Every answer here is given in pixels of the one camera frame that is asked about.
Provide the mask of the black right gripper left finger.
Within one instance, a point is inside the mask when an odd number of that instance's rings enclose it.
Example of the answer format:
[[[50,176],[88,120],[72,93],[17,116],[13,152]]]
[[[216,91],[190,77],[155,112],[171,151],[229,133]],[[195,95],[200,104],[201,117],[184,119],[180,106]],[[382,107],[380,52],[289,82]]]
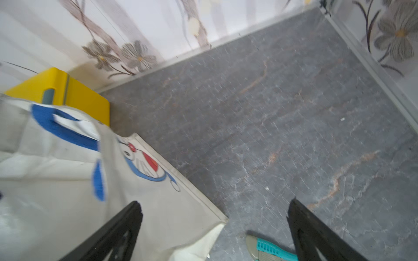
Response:
[[[143,220],[139,202],[132,201],[62,261],[129,261]]]

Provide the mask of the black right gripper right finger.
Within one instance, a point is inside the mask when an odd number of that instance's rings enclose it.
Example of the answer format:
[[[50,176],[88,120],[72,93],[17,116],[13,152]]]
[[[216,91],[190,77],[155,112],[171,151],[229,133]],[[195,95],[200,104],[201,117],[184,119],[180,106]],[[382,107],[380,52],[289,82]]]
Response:
[[[287,221],[300,261],[367,261],[297,199],[292,199]]]

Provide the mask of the teal utility knife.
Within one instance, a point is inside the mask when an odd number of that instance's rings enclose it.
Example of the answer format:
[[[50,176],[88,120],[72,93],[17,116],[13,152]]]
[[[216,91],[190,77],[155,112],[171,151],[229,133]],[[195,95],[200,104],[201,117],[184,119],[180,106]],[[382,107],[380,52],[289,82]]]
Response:
[[[254,261],[298,261],[297,255],[255,236],[246,235],[246,246]]]

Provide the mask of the white canvas tote bag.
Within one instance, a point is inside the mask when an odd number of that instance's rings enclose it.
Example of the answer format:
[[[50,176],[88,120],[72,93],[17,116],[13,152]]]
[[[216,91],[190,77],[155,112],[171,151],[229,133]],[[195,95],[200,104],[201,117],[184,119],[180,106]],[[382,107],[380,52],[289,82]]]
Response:
[[[58,261],[132,201],[131,261],[204,261],[228,221],[138,134],[1,96],[1,260]]]

